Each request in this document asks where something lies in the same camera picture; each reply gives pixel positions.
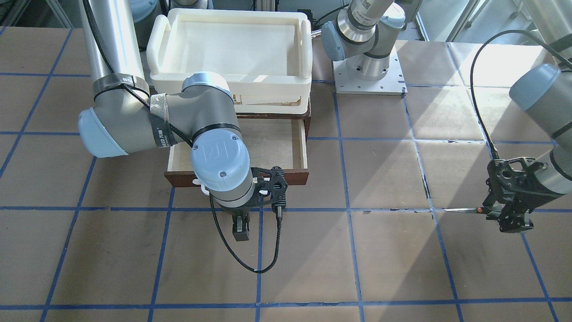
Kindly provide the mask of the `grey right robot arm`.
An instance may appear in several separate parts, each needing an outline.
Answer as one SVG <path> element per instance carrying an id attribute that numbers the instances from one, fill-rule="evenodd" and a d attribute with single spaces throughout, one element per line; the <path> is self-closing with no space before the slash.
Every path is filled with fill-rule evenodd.
<path id="1" fill-rule="evenodd" d="M 212 203 L 231 214 L 233 236 L 249 237 L 249 213 L 270 204 L 282 227 L 283 170 L 251 166 L 227 82 L 197 72 L 176 94 L 151 94 L 127 0 L 80 1 L 92 68 L 94 106 L 80 112 L 78 130 L 98 158 L 118 157 L 178 143 L 190 147 L 199 184 Z"/>

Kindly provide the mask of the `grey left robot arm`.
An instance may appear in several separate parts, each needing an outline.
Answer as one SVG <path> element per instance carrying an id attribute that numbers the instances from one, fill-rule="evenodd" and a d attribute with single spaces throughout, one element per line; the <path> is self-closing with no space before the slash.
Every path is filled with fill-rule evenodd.
<path id="1" fill-rule="evenodd" d="M 517 32 L 541 45 L 559 64 L 534 67 L 513 84 L 509 97 L 556 146 L 538 158 L 501 159 L 484 131 L 492 155 L 488 196 L 472 212 L 498 222 L 503 233 L 531 230 L 533 210 L 571 192 L 571 2 L 525 0 L 523 4 L 540 36 Z M 312 36 L 321 38 L 331 61 L 341 62 L 343 75 L 373 83 L 388 75 L 390 53 L 405 24 L 406 12 L 393 0 L 353 0 Z"/>

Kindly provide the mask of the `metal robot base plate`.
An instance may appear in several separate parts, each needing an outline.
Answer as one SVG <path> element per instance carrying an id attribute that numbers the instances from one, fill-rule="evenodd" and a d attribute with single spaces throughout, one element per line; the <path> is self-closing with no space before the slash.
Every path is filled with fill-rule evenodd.
<path id="1" fill-rule="evenodd" d="M 395 47 L 382 59 L 356 55 L 333 62 L 332 69 L 337 93 L 405 95 L 408 92 Z"/>

